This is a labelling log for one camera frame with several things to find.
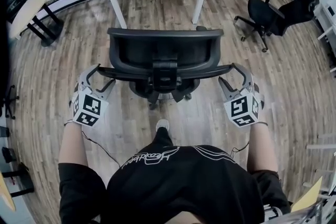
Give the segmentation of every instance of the black wire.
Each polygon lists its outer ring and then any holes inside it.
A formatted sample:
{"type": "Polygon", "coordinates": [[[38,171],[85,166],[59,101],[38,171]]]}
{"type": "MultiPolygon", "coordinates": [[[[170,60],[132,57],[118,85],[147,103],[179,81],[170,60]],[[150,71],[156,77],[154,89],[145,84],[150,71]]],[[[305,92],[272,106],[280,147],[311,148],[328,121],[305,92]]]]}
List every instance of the black wire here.
{"type": "Polygon", "coordinates": [[[106,150],[105,148],[103,148],[103,147],[102,147],[100,144],[98,144],[96,141],[93,141],[92,139],[88,138],[88,137],[86,136],[85,132],[82,131],[82,133],[83,133],[83,136],[84,136],[87,140],[89,140],[89,141],[95,143],[96,145],[100,146],[100,147],[106,152],[106,154],[109,155],[109,157],[110,157],[112,160],[114,160],[114,161],[119,165],[119,168],[120,168],[120,164],[119,164],[119,162],[118,162],[114,157],[112,157],[111,154],[108,153],[107,150],[106,150]]]}
{"type": "Polygon", "coordinates": [[[230,153],[231,158],[233,159],[233,158],[236,156],[236,154],[234,154],[234,153],[238,153],[238,152],[241,152],[241,151],[243,151],[244,149],[246,149],[249,143],[250,143],[250,141],[248,141],[247,144],[246,144],[244,147],[242,147],[241,149],[237,149],[236,147],[234,147],[234,148],[231,150],[231,153],[230,153]]]}

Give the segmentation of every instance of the yellow object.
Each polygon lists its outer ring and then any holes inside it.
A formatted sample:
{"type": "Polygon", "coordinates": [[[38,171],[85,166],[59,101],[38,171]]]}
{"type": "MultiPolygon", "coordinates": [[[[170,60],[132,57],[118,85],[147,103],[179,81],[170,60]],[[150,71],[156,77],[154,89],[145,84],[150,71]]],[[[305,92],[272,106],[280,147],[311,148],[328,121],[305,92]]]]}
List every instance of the yellow object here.
{"type": "Polygon", "coordinates": [[[12,199],[11,194],[9,193],[9,190],[6,186],[5,179],[2,176],[2,173],[0,172],[0,195],[2,196],[5,204],[12,210],[16,211],[14,201],[12,199]]]}
{"type": "Polygon", "coordinates": [[[323,177],[320,177],[320,179],[307,191],[307,193],[292,205],[291,212],[295,212],[315,204],[322,185],[322,178],[323,177]]]}

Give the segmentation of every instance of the chair backrest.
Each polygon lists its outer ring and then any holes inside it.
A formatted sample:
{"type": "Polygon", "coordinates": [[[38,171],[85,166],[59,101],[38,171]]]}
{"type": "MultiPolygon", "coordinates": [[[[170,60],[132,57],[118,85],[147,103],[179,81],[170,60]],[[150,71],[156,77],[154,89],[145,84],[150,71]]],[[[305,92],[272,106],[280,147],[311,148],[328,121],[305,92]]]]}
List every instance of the chair backrest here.
{"type": "Polygon", "coordinates": [[[204,71],[220,60],[223,30],[165,31],[109,28],[110,61],[116,70],[204,71]]]}
{"type": "Polygon", "coordinates": [[[276,21],[277,35],[282,36],[291,25],[304,23],[314,18],[315,6],[319,0],[293,0],[279,8],[285,18],[276,21]]]}

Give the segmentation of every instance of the sneaker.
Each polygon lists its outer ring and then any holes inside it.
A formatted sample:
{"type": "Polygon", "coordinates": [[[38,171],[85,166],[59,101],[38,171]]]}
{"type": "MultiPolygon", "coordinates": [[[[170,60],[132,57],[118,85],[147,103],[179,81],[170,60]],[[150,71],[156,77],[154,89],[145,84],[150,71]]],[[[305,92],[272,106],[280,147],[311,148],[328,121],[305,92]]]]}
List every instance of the sneaker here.
{"type": "Polygon", "coordinates": [[[167,131],[169,131],[169,121],[166,120],[166,119],[160,119],[160,120],[158,121],[158,123],[156,124],[156,128],[155,128],[156,131],[158,131],[158,129],[159,129],[160,127],[164,127],[164,128],[167,129],[167,131]]]}

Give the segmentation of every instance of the chair seat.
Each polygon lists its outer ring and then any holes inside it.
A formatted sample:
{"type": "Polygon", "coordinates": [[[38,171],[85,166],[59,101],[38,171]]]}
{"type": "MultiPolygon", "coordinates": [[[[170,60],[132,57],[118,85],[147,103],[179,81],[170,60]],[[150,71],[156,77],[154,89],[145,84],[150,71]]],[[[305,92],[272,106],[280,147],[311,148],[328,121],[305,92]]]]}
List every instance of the chair seat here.
{"type": "MultiPolygon", "coordinates": [[[[248,14],[259,26],[269,26],[276,16],[276,13],[262,0],[248,0],[248,14]]],[[[281,35],[277,24],[272,25],[269,31],[274,35],[281,35]]]]}

